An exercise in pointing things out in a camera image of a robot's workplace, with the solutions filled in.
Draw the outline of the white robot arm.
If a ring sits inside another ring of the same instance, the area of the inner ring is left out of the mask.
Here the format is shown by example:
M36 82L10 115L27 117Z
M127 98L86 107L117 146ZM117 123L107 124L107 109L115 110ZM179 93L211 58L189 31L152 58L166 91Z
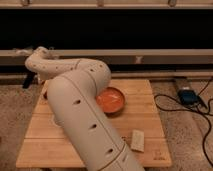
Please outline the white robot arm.
M49 106L88 171L145 171L96 102L111 80L107 64L38 47L25 66L48 82Z

